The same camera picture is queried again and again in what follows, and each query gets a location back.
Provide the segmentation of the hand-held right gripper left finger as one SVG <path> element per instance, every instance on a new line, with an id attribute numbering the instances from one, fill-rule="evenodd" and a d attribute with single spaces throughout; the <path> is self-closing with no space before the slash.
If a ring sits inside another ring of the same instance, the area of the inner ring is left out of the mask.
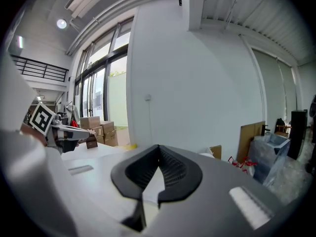
<path id="1" fill-rule="evenodd" d="M 0 131 L 0 170 L 18 205 L 49 237 L 150 237 L 140 202 L 112 184 L 121 153 L 63 160 L 29 135 Z"/>

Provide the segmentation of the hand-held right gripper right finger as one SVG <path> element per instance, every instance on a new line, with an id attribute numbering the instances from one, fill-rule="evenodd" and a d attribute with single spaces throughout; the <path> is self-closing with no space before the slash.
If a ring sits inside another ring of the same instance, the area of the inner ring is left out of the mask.
<path id="1" fill-rule="evenodd" d="M 286 237 L 296 203 L 281 204 L 267 188 L 230 164 L 186 150 L 160 146 L 172 169 L 183 174 L 166 188 L 144 230 L 149 237 Z"/>

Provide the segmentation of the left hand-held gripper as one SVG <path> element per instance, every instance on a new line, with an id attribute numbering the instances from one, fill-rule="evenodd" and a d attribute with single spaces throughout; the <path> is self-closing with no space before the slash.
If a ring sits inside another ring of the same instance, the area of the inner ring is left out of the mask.
<path id="1" fill-rule="evenodd" d="M 42 102 L 37 104 L 30 119 L 30 124 L 44 135 L 47 146 L 57 149 L 60 154 L 74 151 L 78 140 L 90 136 L 86 129 L 62 124 L 61 116 L 55 114 Z"/>

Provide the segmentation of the person's left forearm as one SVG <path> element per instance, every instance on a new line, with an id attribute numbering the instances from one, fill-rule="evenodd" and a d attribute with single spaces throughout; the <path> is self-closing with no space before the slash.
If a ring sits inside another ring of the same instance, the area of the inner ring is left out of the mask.
<path id="1" fill-rule="evenodd" d="M 32 127 L 28 126 L 27 124 L 22 123 L 20 131 L 24 135 L 28 135 L 28 136 L 32 136 L 32 137 L 36 138 L 37 140 L 39 140 L 43 144 L 44 147 L 47 146 L 47 141 L 46 141 L 44 135 L 41 134 L 36 129 L 33 129 Z"/>

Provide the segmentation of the small brown box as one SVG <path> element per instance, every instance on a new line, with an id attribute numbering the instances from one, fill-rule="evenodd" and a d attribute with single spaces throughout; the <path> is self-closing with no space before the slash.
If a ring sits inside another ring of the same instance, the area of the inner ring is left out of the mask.
<path id="1" fill-rule="evenodd" d="M 86 141 L 87 149 L 98 147 L 97 138 L 93 134 L 91 134 L 88 138 L 86 138 L 85 141 Z"/>

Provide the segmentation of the pile of cardboard boxes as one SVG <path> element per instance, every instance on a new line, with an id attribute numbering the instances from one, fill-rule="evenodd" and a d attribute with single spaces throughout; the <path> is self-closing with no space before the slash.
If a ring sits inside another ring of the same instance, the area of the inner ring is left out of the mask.
<path id="1" fill-rule="evenodd" d="M 92 130 L 98 143 L 111 147 L 118 145 L 117 132 L 113 121 L 101 120 L 99 116 L 80 118 L 80 127 Z"/>

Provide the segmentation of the bag of plastic bottles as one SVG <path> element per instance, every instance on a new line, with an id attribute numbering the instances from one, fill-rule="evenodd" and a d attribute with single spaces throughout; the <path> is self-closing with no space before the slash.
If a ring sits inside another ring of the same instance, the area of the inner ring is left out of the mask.
<path id="1" fill-rule="evenodd" d="M 255 166 L 257 166 L 257 162 L 252 161 L 249 157 L 245 157 L 242 162 L 238 162 L 236 159 L 230 157 L 228 162 L 251 177 L 255 174 Z"/>

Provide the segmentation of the white panel board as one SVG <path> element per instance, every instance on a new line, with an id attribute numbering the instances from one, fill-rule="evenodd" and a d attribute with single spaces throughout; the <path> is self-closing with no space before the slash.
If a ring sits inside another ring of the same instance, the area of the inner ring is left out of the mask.
<path id="1" fill-rule="evenodd" d="M 198 151 L 198 154 L 206 156 L 206 157 L 214 158 L 213 152 L 211 151 L 210 148 L 203 148 L 200 151 Z"/>

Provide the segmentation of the small cardboard sheet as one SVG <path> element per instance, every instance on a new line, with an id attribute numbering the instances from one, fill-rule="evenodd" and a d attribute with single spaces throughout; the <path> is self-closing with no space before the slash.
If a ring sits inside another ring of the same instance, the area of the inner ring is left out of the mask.
<path id="1" fill-rule="evenodd" d="M 221 158 L 222 158 L 222 146 L 221 145 L 210 147 L 210 150 L 211 150 L 214 158 L 221 160 Z"/>

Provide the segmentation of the black framed glass door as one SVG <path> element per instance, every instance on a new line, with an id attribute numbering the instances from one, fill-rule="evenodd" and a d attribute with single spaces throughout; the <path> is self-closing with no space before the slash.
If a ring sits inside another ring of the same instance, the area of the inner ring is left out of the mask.
<path id="1" fill-rule="evenodd" d="M 126 70 L 133 18 L 111 27 L 81 53 L 74 104 L 82 118 L 99 117 L 127 128 Z"/>

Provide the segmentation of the black metal railing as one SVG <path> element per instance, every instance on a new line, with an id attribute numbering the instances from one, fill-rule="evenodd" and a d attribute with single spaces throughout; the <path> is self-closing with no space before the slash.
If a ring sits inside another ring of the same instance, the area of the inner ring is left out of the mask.
<path id="1" fill-rule="evenodd" d="M 58 82 L 65 82 L 66 80 L 68 69 L 13 54 L 10 56 L 22 75 Z"/>

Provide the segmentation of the plastic-wrapped grey furniture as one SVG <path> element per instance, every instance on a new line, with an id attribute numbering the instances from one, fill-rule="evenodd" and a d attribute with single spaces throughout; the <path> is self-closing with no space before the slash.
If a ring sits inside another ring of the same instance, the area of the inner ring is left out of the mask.
<path id="1" fill-rule="evenodd" d="M 290 144 L 290 139 L 277 134 L 255 136 L 248 151 L 249 159 L 256 164 L 253 178 L 265 187 L 271 186 L 284 167 Z"/>

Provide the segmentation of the large cardboard sheet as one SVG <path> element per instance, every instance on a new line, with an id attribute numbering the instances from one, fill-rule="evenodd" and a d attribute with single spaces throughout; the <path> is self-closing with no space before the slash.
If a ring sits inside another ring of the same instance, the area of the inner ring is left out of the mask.
<path id="1" fill-rule="evenodd" d="M 237 152 L 237 161 L 244 162 L 244 158 L 248 156 L 250 142 L 255 136 L 261 135 L 262 125 L 265 121 L 243 125 L 240 128 L 239 146 Z"/>

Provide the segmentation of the wooden chair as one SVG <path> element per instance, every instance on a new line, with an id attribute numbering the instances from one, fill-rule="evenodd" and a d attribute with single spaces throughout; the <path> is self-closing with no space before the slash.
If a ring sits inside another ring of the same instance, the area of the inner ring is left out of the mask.
<path id="1" fill-rule="evenodd" d="M 276 125 L 275 134 L 283 137 L 288 137 L 291 130 L 291 126 L 288 125 Z"/>

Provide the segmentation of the white ceiling pipes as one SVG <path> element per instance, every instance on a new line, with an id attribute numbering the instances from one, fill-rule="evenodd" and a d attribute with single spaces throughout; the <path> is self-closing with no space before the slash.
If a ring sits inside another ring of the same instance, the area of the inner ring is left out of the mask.
<path id="1" fill-rule="evenodd" d="M 71 43 L 66 51 L 66 55 L 71 56 L 83 43 L 103 25 L 109 23 L 114 18 L 121 14 L 153 0 L 118 0 L 105 8 L 96 17 L 94 17 L 77 35 L 75 40 Z"/>

